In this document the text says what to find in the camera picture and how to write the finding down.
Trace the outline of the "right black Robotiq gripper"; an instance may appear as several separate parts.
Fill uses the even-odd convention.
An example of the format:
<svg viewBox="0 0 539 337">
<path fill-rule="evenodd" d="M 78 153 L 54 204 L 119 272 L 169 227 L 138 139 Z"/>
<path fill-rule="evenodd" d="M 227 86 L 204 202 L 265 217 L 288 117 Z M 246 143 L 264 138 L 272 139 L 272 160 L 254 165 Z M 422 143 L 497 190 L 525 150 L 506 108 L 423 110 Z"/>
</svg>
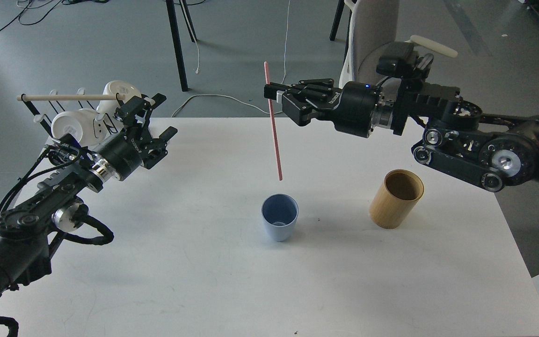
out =
<svg viewBox="0 0 539 337">
<path fill-rule="evenodd" d="M 369 137 L 382 89 L 354 81 L 339 89 L 334 88 L 334 82 L 330 78 L 300 80 L 291 85 L 270 82 L 264 87 L 268 114 L 278 93 L 282 93 L 283 112 L 296 125 L 303 127 L 317 119 L 332 122 L 338 132 Z"/>
</svg>

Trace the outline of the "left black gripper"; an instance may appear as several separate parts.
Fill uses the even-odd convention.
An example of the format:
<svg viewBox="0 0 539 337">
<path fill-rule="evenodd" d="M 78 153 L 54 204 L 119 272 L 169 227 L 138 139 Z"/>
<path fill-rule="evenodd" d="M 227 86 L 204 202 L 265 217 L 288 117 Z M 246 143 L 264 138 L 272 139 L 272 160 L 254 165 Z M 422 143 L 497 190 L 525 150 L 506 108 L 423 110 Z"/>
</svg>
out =
<svg viewBox="0 0 539 337">
<path fill-rule="evenodd" d="M 94 148 L 97 162 L 113 170 L 118 181 L 124 181 L 139 166 L 150 170 L 167 155 L 167 145 L 178 130 L 169 126 L 159 137 L 152 138 L 148 124 L 152 111 L 167 100 L 163 94 L 152 97 L 133 96 L 116 108 L 114 117 L 123 125 L 123 132 L 107 137 Z"/>
</svg>

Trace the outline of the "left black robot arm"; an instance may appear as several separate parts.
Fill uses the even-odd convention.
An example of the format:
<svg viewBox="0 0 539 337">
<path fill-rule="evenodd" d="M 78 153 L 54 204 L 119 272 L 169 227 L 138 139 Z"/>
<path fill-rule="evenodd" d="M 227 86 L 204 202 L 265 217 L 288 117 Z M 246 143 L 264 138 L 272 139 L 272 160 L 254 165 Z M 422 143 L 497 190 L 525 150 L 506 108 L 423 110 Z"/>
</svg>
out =
<svg viewBox="0 0 539 337">
<path fill-rule="evenodd" d="M 86 188 L 100 192 L 112 177 L 124 181 L 167 155 L 177 129 L 170 126 L 153 137 L 148 128 L 152 112 L 165 100 L 163 94 L 143 95 L 120 104 L 114 116 L 122 128 L 94 150 L 71 134 L 54 137 L 44 148 L 0 203 L 0 297 L 51 274 L 51 259 L 64 241 L 96 246 L 113 241 L 111 229 L 88 214 L 78 194 Z M 0 316 L 0 325 L 9 337 L 18 335 L 15 319 Z"/>
</svg>

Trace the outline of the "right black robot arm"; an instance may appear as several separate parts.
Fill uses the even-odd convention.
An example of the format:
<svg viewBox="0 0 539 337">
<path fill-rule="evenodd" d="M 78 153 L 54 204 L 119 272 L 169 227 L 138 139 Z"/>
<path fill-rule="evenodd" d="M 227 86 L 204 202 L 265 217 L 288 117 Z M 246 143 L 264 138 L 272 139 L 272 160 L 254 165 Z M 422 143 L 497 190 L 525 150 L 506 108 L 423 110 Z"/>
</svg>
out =
<svg viewBox="0 0 539 337">
<path fill-rule="evenodd" d="M 418 55 L 412 42 L 394 41 L 377 62 L 378 74 L 401 81 L 392 99 L 381 82 L 336 88 L 333 79 L 270 82 L 264 97 L 280 103 L 298 126 L 331 121 L 338 132 L 365 138 L 376 127 L 400 136 L 411 118 L 423 128 L 411 147 L 417 162 L 490 192 L 539 182 L 539 116 L 483 113 L 459 88 L 428 83 L 432 62 L 433 55 Z"/>
</svg>

